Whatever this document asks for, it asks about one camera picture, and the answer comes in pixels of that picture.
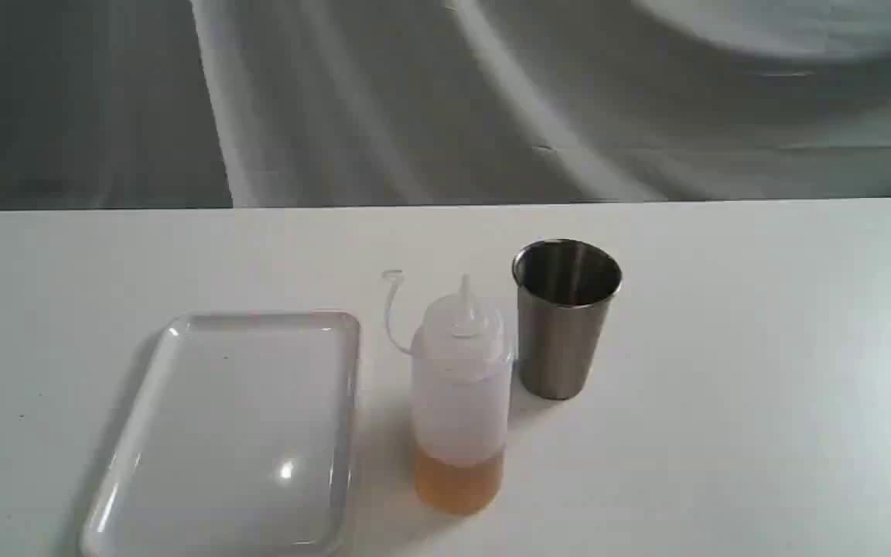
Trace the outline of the translucent squeeze bottle amber liquid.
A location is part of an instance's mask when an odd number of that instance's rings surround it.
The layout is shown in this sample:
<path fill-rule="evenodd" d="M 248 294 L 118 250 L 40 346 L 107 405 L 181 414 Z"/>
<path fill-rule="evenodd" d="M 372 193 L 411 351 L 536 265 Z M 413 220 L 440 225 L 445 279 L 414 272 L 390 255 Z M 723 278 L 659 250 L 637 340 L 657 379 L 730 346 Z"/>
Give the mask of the translucent squeeze bottle amber liquid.
<path fill-rule="evenodd" d="M 391 327 L 394 299 L 404 282 L 388 269 L 383 327 L 409 357 L 413 484 L 434 510 L 477 514 L 494 501 L 504 476 L 514 352 L 510 328 L 496 304 L 478 296 L 469 275 L 432 301 L 409 344 Z"/>

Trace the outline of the stainless steel cup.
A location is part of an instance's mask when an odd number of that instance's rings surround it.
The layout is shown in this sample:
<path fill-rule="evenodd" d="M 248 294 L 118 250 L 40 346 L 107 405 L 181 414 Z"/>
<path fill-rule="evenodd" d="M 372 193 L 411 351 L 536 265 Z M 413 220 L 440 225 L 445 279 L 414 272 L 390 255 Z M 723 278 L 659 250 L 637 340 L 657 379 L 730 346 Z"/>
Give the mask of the stainless steel cup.
<path fill-rule="evenodd" d="M 622 268 L 594 244 L 559 237 L 527 244 L 510 272 L 517 373 L 532 395 L 568 401 L 585 387 Z"/>

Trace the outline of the white rectangular plastic tray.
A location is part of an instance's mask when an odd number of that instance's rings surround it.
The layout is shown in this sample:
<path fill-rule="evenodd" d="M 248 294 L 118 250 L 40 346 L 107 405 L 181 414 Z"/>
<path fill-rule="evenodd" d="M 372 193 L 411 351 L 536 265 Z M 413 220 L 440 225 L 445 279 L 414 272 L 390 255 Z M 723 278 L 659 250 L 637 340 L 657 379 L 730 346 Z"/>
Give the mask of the white rectangular plastic tray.
<path fill-rule="evenodd" d="M 85 556 L 336 556 L 360 322 L 189 313 L 160 332 L 79 536 Z"/>

